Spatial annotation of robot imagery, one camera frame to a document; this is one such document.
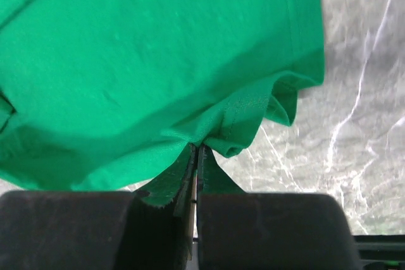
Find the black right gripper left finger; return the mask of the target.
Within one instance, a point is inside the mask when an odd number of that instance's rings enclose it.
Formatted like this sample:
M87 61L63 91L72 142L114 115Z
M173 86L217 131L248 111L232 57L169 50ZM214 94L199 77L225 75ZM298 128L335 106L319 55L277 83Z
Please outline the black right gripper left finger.
M143 187L1 196L2 269L185 269L197 149Z

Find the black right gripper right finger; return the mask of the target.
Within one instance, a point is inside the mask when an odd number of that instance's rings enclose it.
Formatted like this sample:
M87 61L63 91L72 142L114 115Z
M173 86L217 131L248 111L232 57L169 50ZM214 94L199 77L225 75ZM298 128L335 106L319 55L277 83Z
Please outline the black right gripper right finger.
M361 269L346 216L323 193L248 193L203 145L197 161L200 269Z

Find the green t shirt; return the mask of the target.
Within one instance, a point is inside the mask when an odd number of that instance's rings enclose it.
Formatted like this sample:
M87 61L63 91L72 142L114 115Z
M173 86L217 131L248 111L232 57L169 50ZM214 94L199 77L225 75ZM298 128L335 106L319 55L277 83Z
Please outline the green t shirt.
M1 0L1 178L116 190L189 144L232 157L324 75L321 0Z

